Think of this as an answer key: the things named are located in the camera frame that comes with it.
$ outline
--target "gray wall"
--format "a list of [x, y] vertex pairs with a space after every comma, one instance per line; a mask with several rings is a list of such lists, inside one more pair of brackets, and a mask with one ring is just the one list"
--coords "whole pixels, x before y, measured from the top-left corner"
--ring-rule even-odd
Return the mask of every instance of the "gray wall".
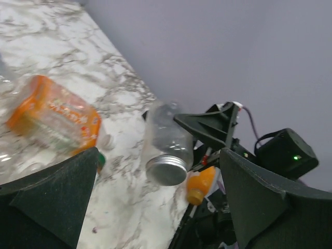
[[69, 0], [71, 2], [78, 2], [81, 5], [86, 5], [88, 3], [89, 0]]
[[[162, 99], [201, 112], [237, 100], [259, 134], [290, 127], [321, 167], [304, 177], [332, 189], [332, 1], [89, 0], [87, 10]], [[246, 114], [236, 135], [255, 142]]]

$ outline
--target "cable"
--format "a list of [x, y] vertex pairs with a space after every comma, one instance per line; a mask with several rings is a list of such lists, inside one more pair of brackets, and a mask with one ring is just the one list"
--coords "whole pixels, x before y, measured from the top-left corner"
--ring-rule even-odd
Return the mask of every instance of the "cable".
[[283, 130], [275, 131], [275, 132], [271, 132], [271, 133], [268, 133], [268, 134], [265, 134], [265, 135], [261, 136], [261, 137], [255, 142], [255, 146], [254, 146], [254, 153], [255, 153], [255, 155], [257, 155], [257, 151], [258, 151], [257, 144], [260, 144], [260, 146], [261, 146], [260, 141], [263, 141], [263, 140], [265, 140], [265, 139], [269, 139], [269, 138], [275, 137], [275, 136], [277, 136], [281, 131], [283, 131]]
[[256, 130], [255, 122], [254, 122], [254, 119], [253, 119], [253, 116], [252, 116], [250, 110], [245, 106], [243, 106], [242, 109], [244, 109], [248, 113], [250, 123], [251, 123], [251, 127], [254, 131], [255, 137], [256, 137], [257, 140], [259, 140], [259, 135], [258, 135], [258, 132]]

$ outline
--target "green led light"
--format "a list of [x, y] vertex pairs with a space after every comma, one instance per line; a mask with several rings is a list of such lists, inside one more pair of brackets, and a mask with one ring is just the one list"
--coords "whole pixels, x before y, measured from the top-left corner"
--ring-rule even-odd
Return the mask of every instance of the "green led light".
[[298, 156], [294, 156], [293, 159], [294, 159], [295, 161], [298, 161], [298, 160], [301, 159], [301, 156], [299, 156], [299, 155], [298, 155]]

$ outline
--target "green bottle cap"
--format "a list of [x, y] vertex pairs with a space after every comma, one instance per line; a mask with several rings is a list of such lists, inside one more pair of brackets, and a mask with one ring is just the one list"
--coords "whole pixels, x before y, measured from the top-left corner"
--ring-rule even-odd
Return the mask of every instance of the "green bottle cap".
[[104, 167], [105, 163], [106, 163], [106, 158], [100, 152], [99, 152], [99, 155], [98, 155], [98, 161], [99, 161], [98, 168], [102, 169]]

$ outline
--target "glass jar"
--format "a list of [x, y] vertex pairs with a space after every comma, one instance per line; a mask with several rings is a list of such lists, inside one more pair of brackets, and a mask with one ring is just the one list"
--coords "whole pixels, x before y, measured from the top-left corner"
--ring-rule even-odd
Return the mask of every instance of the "glass jar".
[[155, 101], [147, 114], [141, 165], [162, 186], [182, 183], [193, 163], [192, 136], [173, 120], [178, 113], [177, 103]]

